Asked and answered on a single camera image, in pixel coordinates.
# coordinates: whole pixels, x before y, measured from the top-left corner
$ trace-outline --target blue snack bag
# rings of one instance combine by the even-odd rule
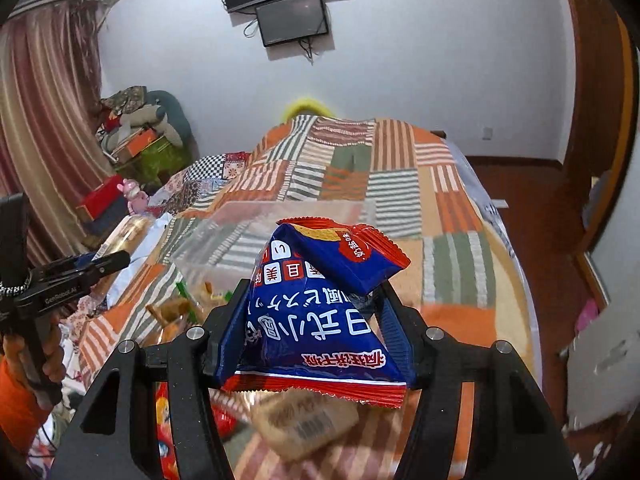
[[[278,224],[256,262],[242,306],[244,351],[225,389],[306,388],[399,407],[404,378],[350,295],[366,296],[409,259],[364,224],[319,218]]]

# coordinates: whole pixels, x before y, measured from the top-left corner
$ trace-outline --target bed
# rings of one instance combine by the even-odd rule
[[[118,304],[82,327],[86,386],[119,341],[141,342],[156,327],[145,305],[167,298],[180,279],[176,247],[202,219],[239,200],[374,201],[376,226],[412,261],[391,279],[402,302],[460,341],[490,346],[507,339],[540,384],[529,287],[497,210],[453,143],[402,121],[297,116],[270,130],[235,168],[226,175],[232,178],[206,190],[200,181],[224,176],[219,159],[206,157],[172,179],[172,193],[192,188],[188,207],[171,220]],[[247,427],[225,445],[236,478],[391,478],[418,396],[408,393],[400,410],[359,407],[360,421],[345,437],[294,464]],[[452,478],[464,473],[472,410],[473,384],[465,383]]]

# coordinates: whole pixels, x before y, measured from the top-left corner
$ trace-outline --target curtain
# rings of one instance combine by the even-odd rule
[[[94,137],[97,6],[64,0],[0,28],[0,196],[30,199],[32,264],[85,250],[76,206],[113,174]]]

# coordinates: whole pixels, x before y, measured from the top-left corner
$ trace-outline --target wooden door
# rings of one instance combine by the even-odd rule
[[[609,0],[569,0],[574,23],[574,116],[564,160],[571,195],[583,206],[591,177],[613,166],[620,135],[630,131],[636,50]]]

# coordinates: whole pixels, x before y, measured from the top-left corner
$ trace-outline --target barcode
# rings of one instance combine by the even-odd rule
[[[302,440],[311,440],[316,436],[327,433],[334,428],[331,419],[325,412],[318,413],[313,418],[303,420],[294,426],[296,433]]]

